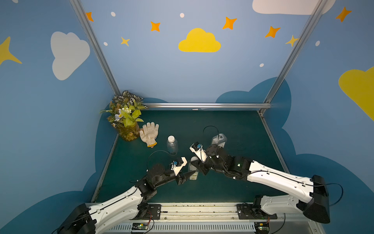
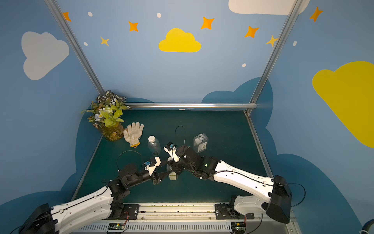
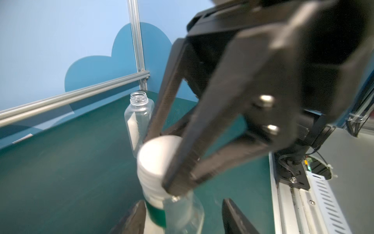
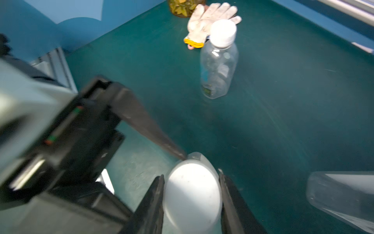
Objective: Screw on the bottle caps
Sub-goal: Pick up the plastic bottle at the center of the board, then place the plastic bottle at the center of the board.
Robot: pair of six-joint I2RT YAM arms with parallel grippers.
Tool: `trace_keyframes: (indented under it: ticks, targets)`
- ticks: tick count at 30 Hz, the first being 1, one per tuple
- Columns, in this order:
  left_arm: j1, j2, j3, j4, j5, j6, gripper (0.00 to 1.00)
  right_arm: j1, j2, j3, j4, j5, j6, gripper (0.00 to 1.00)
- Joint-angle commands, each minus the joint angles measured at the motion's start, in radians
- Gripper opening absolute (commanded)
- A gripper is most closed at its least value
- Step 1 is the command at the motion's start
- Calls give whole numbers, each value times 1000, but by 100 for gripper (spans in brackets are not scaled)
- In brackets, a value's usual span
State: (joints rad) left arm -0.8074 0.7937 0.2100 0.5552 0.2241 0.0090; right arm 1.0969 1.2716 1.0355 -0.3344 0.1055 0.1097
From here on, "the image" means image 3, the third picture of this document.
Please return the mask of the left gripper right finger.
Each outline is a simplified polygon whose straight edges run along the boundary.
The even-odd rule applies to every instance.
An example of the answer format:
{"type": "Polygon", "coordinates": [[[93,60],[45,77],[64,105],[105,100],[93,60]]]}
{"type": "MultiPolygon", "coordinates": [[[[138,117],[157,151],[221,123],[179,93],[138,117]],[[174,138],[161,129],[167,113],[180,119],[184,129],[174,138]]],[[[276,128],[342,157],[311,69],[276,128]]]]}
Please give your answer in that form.
{"type": "Polygon", "coordinates": [[[225,234],[259,234],[232,199],[223,199],[222,220],[225,234]]]}

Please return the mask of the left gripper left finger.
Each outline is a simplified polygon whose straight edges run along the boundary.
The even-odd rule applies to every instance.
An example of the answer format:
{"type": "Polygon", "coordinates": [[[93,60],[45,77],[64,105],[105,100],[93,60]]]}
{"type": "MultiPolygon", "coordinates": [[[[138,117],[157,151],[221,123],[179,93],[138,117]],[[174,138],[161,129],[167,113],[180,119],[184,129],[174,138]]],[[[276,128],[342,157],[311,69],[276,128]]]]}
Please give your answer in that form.
{"type": "Polygon", "coordinates": [[[146,204],[144,200],[138,201],[130,208],[119,223],[114,226],[110,234],[143,234],[146,221],[146,204]]]}

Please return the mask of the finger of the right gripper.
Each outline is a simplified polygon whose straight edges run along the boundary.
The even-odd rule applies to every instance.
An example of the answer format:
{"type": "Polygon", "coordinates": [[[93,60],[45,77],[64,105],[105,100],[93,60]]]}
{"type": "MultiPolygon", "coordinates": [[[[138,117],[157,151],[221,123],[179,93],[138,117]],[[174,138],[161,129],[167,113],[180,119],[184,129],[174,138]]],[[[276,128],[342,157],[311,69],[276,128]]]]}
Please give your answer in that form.
{"type": "Polygon", "coordinates": [[[192,44],[187,39],[177,39],[170,51],[158,100],[144,142],[160,136],[182,80],[191,82],[198,74],[199,63],[192,44]]]}

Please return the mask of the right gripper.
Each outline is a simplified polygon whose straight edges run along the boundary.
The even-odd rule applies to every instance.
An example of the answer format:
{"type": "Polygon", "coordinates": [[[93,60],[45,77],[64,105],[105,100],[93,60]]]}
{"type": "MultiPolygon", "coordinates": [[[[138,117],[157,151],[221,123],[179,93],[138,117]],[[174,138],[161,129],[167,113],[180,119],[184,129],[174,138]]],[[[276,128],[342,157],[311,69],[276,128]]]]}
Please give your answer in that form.
{"type": "Polygon", "coordinates": [[[370,56],[374,3],[216,1],[188,41],[199,102],[162,182],[174,196],[292,144],[304,109],[339,118],[370,56]]]}

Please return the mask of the square clear plastic bottle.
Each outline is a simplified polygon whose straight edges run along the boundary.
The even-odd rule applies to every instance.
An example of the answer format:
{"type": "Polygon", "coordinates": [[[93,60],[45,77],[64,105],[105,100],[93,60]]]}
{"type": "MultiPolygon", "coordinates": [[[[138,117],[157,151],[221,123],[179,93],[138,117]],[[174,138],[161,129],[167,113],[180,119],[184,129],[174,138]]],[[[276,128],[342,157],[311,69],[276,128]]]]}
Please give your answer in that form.
{"type": "Polygon", "coordinates": [[[145,92],[136,91],[130,94],[130,104],[124,112],[124,119],[135,158],[145,139],[153,110],[154,102],[145,92]]]}

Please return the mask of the white bottle cap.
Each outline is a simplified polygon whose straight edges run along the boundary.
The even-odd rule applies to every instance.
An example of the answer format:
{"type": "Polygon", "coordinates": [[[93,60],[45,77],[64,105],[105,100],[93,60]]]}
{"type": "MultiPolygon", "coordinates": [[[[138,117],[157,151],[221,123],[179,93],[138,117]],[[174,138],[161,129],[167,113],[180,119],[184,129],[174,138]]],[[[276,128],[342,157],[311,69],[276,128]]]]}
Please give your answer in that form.
{"type": "Polygon", "coordinates": [[[174,201],[162,187],[162,180],[181,141],[180,136],[159,136],[143,144],[138,152],[137,176],[146,202],[154,208],[165,210],[164,201],[174,201]]]}

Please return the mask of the tall clear labelled bottle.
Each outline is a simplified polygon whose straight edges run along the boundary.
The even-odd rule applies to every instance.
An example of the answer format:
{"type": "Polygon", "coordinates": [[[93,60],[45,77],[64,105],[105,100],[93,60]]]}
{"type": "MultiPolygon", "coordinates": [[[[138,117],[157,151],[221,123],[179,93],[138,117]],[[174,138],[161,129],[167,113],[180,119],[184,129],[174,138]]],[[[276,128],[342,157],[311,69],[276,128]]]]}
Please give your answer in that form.
{"type": "Polygon", "coordinates": [[[200,234],[204,208],[193,192],[179,197],[144,194],[146,204],[145,234],[200,234]]]}

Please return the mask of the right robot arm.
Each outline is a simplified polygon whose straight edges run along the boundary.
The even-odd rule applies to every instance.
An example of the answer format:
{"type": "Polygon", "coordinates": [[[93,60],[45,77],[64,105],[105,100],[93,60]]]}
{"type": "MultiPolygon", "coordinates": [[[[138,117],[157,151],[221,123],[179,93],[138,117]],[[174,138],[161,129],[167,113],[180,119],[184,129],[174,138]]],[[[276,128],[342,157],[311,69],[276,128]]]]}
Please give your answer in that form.
{"type": "Polygon", "coordinates": [[[353,102],[373,46],[373,1],[215,1],[197,13],[145,138],[182,138],[162,187],[181,196],[268,152],[296,176],[353,102]]]}

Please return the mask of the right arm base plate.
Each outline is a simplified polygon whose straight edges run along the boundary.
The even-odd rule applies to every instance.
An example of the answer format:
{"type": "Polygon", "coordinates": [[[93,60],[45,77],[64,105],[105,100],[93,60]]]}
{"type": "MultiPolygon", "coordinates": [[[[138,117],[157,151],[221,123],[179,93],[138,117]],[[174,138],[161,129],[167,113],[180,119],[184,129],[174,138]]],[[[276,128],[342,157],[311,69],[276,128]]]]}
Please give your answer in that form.
{"type": "Polygon", "coordinates": [[[308,191],[310,184],[306,175],[306,170],[302,163],[305,159],[302,155],[275,153],[275,178],[290,187],[308,191]]]}

